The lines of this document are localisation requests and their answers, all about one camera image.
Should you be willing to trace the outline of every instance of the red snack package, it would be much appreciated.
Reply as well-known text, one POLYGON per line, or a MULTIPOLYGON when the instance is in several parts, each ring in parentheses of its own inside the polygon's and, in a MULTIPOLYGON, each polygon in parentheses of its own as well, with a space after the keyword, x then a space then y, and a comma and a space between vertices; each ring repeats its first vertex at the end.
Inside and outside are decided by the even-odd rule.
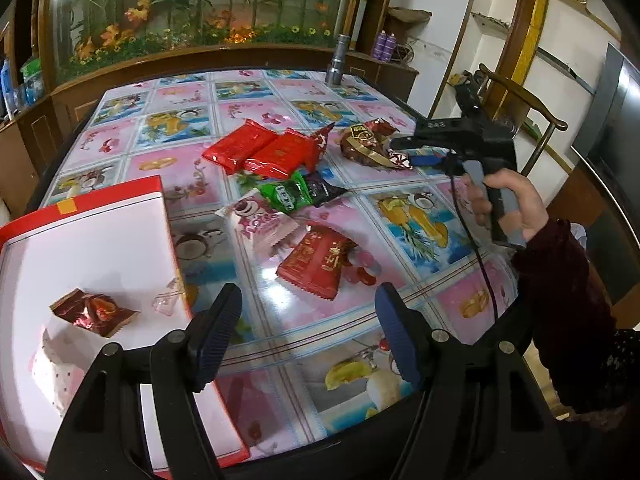
POLYGON ((117 306, 111 296, 87 294, 79 288, 57 300, 50 308, 60 319, 102 337, 111 337, 138 314, 135 310, 117 306))
POLYGON ((301 164, 312 173, 324 155, 326 140, 333 127, 333 123, 329 124, 312 136, 287 128, 277 139, 248 158, 243 167, 252 173, 279 180, 288 179, 301 164))
POLYGON ((278 266, 276 275, 308 292, 333 300, 338 294, 342 264, 356 244, 346 236, 321 225, 309 232, 278 266))
POLYGON ((277 138, 261 124, 245 119, 244 124, 202 153, 209 162, 219 164, 230 175, 242 168, 244 161, 277 138))
POLYGON ((390 122, 385 121, 382 118, 372 119, 364 123, 364 125, 375 134, 379 134, 383 137, 388 137, 392 133, 398 131, 390 122))

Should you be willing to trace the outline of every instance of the blue bottle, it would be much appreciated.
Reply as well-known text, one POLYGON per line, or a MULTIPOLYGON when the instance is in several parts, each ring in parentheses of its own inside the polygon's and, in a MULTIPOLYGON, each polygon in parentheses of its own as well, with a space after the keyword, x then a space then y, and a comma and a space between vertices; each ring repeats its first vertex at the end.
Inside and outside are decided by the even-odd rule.
POLYGON ((9 67, 9 60, 4 58, 2 64, 2 70, 0 70, 0 85, 2 85, 2 96, 4 97, 4 106, 9 114, 9 119, 14 119, 14 86, 11 83, 11 68, 9 67))

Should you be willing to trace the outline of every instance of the screw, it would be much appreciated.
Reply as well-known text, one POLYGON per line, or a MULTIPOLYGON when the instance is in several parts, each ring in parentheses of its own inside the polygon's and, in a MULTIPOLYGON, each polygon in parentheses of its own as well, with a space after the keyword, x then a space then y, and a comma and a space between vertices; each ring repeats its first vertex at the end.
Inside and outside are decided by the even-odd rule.
POLYGON ((433 340, 438 343, 446 343, 449 340, 449 333, 444 330, 434 330, 431 332, 431 337, 433 337, 433 340))
POLYGON ((120 345, 118 343, 107 343, 105 346, 102 347, 102 353, 104 355, 114 355, 119 348, 120 348, 120 345))
POLYGON ((180 343, 184 339, 184 330, 172 330, 167 335, 167 339, 169 343, 180 343))
POLYGON ((500 341, 498 348, 505 354, 513 354, 516 350, 511 341, 500 341))

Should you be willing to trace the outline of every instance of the black cable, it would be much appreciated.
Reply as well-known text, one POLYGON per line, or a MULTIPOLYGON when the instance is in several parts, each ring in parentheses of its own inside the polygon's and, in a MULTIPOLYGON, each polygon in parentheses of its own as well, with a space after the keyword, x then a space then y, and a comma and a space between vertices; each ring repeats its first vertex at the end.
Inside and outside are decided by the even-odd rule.
POLYGON ((460 223, 465 230, 466 237, 469 238, 469 242, 471 243, 471 247, 476 253, 476 258, 478 259, 478 263, 480 264, 480 270, 482 271, 482 275, 484 276, 484 281, 486 283, 487 288, 489 289, 489 296, 491 296, 491 303, 494 306, 494 322, 498 323, 498 303, 495 301, 494 288, 491 286, 491 282, 489 281, 489 276, 486 273, 486 269, 484 268, 484 263, 482 262, 482 258, 480 257, 480 249, 478 248, 478 244, 471 235, 469 231, 469 227, 466 226, 465 219, 462 218, 462 214, 460 213, 460 206, 458 205, 458 194, 456 192, 456 184, 453 181, 453 173, 449 172, 449 178, 451 180, 451 195, 453 197, 453 205, 456 208, 456 214, 458 218, 460 218, 460 223))

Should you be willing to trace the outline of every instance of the purple spray can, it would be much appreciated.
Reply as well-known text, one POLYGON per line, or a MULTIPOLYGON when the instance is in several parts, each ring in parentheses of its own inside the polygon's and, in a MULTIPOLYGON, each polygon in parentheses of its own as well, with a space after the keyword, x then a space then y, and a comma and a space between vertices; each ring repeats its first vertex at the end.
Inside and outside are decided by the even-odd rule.
POLYGON ((375 59, 382 58, 382 51, 385 48, 387 37, 388 36, 386 35, 384 30, 380 32, 380 34, 378 34, 378 37, 376 38, 376 43, 374 43, 373 49, 371 51, 371 57, 374 57, 375 59))
POLYGON ((389 62, 389 60, 391 59, 391 56, 396 50, 396 43, 397 43, 396 37, 393 33, 391 33, 391 36, 386 37, 385 47, 382 50, 382 58, 381 58, 382 61, 389 62))

